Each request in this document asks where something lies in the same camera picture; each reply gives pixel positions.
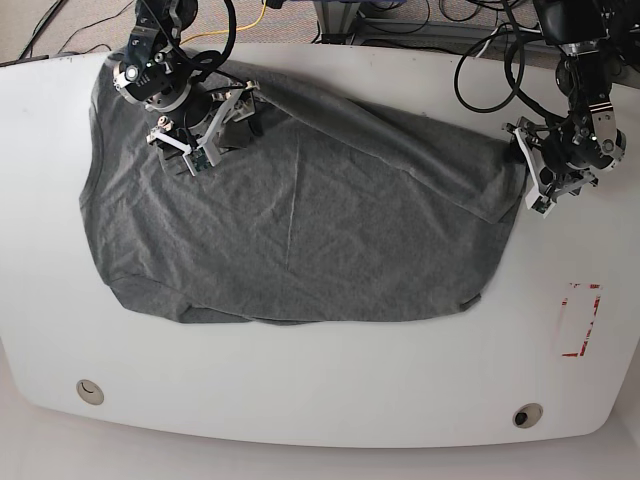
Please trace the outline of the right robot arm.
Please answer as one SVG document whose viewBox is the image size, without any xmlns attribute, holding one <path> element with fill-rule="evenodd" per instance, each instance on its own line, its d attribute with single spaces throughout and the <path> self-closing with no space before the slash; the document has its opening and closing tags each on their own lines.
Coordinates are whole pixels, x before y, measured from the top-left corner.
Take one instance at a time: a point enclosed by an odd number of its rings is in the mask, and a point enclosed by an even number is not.
<svg viewBox="0 0 640 480">
<path fill-rule="evenodd" d="M 164 160 L 178 162 L 178 174 L 196 176 L 254 139 L 257 83 L 222 70 L 237 33 L 235 7 L 231 1 L 224 5 L 224 48 L 191 56 L 182 48 L 182 32 L 194 22 L 198 3 L 137 1 L 124 59 L 114 68 L 116 91 L 159 114 L 146 141 Z"/>
</svg>

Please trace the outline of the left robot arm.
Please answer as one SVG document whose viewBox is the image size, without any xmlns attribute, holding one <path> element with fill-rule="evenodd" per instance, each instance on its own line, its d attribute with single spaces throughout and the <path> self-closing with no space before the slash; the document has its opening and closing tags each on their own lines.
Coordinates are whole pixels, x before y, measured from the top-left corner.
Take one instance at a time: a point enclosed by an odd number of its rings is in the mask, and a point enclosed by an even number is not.
<svg viewBox="0 0 640 480">
<path fill-rule="evenodd" d="M 610 65 L 639 67 L 639 4 L 636 1 L 537 1 L 538 27 L 527 31 L 516 21 L 512 4 L 502 10 L 508 21 L 477 41 L 464 57 L 479 55 L 496 38 L 511 37 L 503 66 L 510 93 L 491 107 L 497 112 L 519 99 L 539 115 L 541 123 L 521 117 L 506 124 L 528 166 L 533 186 L 528 209 L 548 213 L 559 197 L 576 196 L 585 185 L 598 183 L 597 172 L 617 166 L 626 153 L 626 136 L 618 128 L 610 99 Z M 542 41 L 558 49 L 555 82 L 567 98 L 561 116 L 543 107 L 522 88 L 525 48 Z"/>
</svg>

